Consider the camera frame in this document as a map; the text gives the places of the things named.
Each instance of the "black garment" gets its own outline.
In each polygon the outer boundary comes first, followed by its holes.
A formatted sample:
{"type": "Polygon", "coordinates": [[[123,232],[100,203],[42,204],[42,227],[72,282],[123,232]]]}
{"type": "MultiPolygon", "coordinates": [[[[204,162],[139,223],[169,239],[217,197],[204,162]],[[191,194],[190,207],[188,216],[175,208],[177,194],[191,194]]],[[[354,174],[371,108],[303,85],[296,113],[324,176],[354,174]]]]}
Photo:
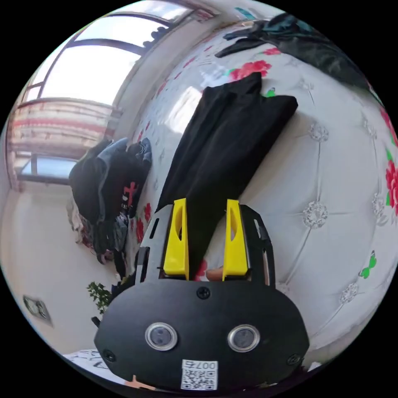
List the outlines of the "black garment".
{"type": "Polygon", "coordinates": [[[189,271],[200,265],[227,199],[238,199],[297,109],[260,95],[260,73],[207,87],[175,152],[158,208],[187,199],[189,271]]]}
{"type": "Polygon", "coordinates": [[[271,43],[282,53],[306,62],[342,83],[369,91],[365,76],[342,50],[316,29],[292,15],[280,14],[268,23],[256,21],[249,29],[224,36],[226,40],[236,37],[243,38],[218,52],[216,57],[222,58],[271,43]]]}
{"type": "Polygon", "coordinates": [[[79,212],[93,225],[113,221],[120,213],[124,187],[135,182],[142,190],[145,184],[152,163],[149,140],[144,139],[126,150],[127,143],[124,138],[115,143],[106,141],[96,145],[69,174],[79,212]]]}
{"type": "Polygon", "coordinates": [[[72,188],[73,198],[78,206],[79,213],[87,220],[95,222],[99,213],[98,179],[96,178],[95,159],[106,147],[112,144],[111,140],[104,139],[73,166],[69,174],[69,185],[72,188]]]}
{"type": "Polygon", "coordinates": [[[133,216],[152,164],[147,138],[129,148],[127,143],[126,138],[115,143],[101,142],[88,151],[69,175],[73,198],[83,216],[82,222],[98,261],[107,250],[113,251],[116,270],[122,278],[126,274],[126,239],[121,238],[125,235],[117,220],[122,210],[124,189],[132,183],[136,187],[130,209],[125,211],[125,215],[129,212],[133,216]]]}

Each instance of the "green leaf print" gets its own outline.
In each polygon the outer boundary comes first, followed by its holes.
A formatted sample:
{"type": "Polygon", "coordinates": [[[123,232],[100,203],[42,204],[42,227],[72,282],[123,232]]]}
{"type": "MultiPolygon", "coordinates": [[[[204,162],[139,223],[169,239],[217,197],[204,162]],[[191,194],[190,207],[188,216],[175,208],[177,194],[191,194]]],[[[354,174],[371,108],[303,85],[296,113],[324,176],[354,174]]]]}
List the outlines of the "green leaf print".
{"type": "Polygon", "coordinates": [[[360,277],[366,279],[370,275],[369,268],[364,268],[362,272],[359,274],[360,277]]]}
{"type": "Polygon", "coordinates": [[[370,276],[370,270],[374,268],[377,264],[377,259],[374,250],[371,253],[369,266],[365,267],[359,274],[360,277],[367,279],[370,276]]]}
{"type": "Polygon", "coordinates": [[[374,268],[376,266],[377,260],[376,257],[370,257],[370,261],[369,261],[369,269],[374,268]]]}
{"type": "Polygon", "coordinates": [[[393,157],[392,157],[392,155],[391,155],[391,152],[386,148],[386,152],[387,152],[387,159],[388,160],[391,160],[391,161],[394,161],[393,160],[393,157]]]}

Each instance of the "bed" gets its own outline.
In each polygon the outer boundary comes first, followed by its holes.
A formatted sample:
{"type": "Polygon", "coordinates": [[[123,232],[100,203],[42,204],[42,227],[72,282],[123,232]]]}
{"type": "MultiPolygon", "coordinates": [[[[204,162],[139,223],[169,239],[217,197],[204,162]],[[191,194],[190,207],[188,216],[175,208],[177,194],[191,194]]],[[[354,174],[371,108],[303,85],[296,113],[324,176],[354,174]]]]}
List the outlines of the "bed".
{"type": "MultiPolygon", "coordinates": [[[[293,95],[298,110],[240,202],[264,220],[277,288],[298,306],[314,351],[364,322],[392,280],[398,263],[398,203],[391,188],[398,183],[398,142],[374,97],[270,44],[216,58],[231,44],[222,36],[232,30],[193,48],[142,115],[133,142],[149,138],[153,165],[131,221],[128,257],[139,247],[202,90],[261,72],[263,94],[293,95]]],[[[222,220],[197,279],[221,266],[224,235],[222,220]]]]}

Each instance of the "green plant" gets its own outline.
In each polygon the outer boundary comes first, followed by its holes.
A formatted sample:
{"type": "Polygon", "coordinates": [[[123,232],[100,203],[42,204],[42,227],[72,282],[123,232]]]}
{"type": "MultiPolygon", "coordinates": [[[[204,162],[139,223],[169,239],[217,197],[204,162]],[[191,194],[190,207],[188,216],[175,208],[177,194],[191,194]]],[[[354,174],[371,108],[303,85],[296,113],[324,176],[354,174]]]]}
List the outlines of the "green plant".
{"type": "Polygon", "coordinates": [[[102,315],[111,301],[111,292],[106,290],[102,283],[95,282],[91,282],[87,286],[87,290],[90,292],[90,297],[92,297],[93,301],[97,305],[99,313],[102,315]]]}

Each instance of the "window frame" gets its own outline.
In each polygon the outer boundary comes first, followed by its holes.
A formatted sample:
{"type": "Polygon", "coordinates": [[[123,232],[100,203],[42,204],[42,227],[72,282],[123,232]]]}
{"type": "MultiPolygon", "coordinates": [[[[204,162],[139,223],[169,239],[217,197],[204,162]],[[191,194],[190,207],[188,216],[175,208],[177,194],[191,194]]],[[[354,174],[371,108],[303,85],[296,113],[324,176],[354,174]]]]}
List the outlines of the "window frame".
{"type": "MultiPolygon", "coordinates": [[[[170,4],[176,4],[176,5],[181,5],[185,8],[187,8],[186,12],[184,12],[181,16],[179,16],[175,21],[171,22],[166,19],[154,16],[154,15],[149,15],[143,12],[133,12],[133,11],[120,11],[120,12],[110,12],[103,17],[100,17],[96,19],[95,21],[98,21],[99,19],[103,18],[112,18],[112,17],[117,17],[117,16],[123,16],[123,17],[136,17],[136,18],[142,18],[142,19],[148,19],[150,21],[154,21],[157,23],[160,23],[164,26],[167,27],[167,31],[165,35],[169,34],[172,30],[177,28],[179,25],[181,25],[183,22],[185,22],[189,17],[192,16],[193,13],[195,13],[197,10],[199,10],[198,7],[195,7],[193,5],[186,5],[186,4],[179,4],[177,1],[170,1],[170,0],[162,0],[162,1],[167,1],[170,4]]],[[[150,46],[148,47],[140,47],[135,44],[127,43],[125,41],[119,41],[119,40],[112,40],[112,39],[83,39],[83,40],[78,40],[78,37],[90,26],[91,24],[87,25],[80,31],[78,31],[76,34],[74,34],[69,41],[64,45],[64,47],[61,49],[61,51],[58,53],[58,55],[55,57],[54,61],[50,65],[49,69],[46,72],[46,75],[44,76],[44,79],[41,82],[31,84],[34,81],[34,78],[36,76],[36,73],[32,76],[30,79],[29,84],[27,85],[24,94],[22,96],[22,101],[20,105],[25,105],[25,104],[30,104],[33,101],[40,101],[44,100],[45,97],[42,97],[44,86],[50,76],[50,73],[52,72],[55,64],[57,63],[58,59],[62,56],[64,51],[68,48],[72,47],[77,47],[77,46],[87,46],[87,45],[95,45],[95,46],[108,46],[108,47],[114,47],[114,48],[119,48],[125,51],[132,52],[134,54],[139,55],[140,57],[145,56],[154,45],[156,45],[160,40],[163,39],[164,36],[161,36],[160,38],[154,39],[153,41],[150,42],[150,46]],[[35,99],[27,100],[28,93],[31,89],[40,87],[39,93],[37,94],[37,97],[35,99]]]]}

